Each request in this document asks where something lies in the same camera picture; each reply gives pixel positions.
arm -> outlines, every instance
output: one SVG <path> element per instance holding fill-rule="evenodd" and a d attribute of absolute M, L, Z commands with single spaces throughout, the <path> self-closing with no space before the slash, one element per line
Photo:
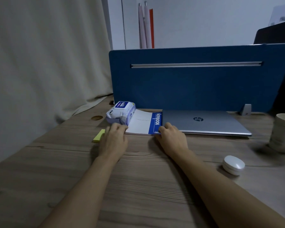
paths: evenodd
<path fill-rule="evenodd" d="M 74 188 L 41 223 L 40 228 L 95 227 L 111 172 L 124 154 L 127 126 L 114 123 L 100 141 L 99 156 Z"/>
<path fill-rule="evenodd" d="M 175 126 L 167 123 L 160 132 L 156 138 L 164 151 L 182 168 L 220 228 L 285 227 L 285 218 L 190 151 Z"/>

wood grain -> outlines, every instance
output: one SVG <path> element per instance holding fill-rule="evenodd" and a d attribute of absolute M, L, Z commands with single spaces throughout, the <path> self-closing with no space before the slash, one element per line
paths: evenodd
<path fill-rule="evenodd" d="M 108 123 L 112 96 L 71 117 L 0 163 L 0 227 L 36 227 L 97 156 L 91 143 Z M 253 136 L 187 135 L 189 148 L 285 217 L 285 155 L 266 146 L 273 118 L 233 114 Z M 152 136 L 127 135 L 129 147 L 111 175 L 98 227 L 216 227 L 187 177 Z M 221 169 L 226 155 L 242 159 L 240 177 Z"/>

paper cup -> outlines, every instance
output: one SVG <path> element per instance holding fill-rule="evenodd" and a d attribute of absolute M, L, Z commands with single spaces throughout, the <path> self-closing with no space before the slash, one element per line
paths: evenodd
<path fill-rule="evenodd" d="M 275 117 L 269 147 L 285 153 L 285 114 L 277 114 Z"/>

laptop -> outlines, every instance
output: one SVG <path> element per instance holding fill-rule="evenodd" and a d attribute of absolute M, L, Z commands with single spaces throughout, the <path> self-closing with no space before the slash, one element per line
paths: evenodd
<path fill-rule="evenodd" d="M 163 110 L 162 125 L 170 122 L 181 132 L 193 134 L 251 136 L 226 111 Z"/>

blue desk divider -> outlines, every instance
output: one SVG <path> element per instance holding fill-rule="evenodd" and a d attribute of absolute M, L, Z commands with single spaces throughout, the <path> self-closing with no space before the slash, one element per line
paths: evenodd
<path fill-rule="evenodd" d="M 115 102 L 137 108 L 240 111 L 252 104 L 252 111 L 267 112 L 285 75 L 285 44 L 113 50 L 109 58 Z M 242 62 L 261 65 L 169 67 Z"/>

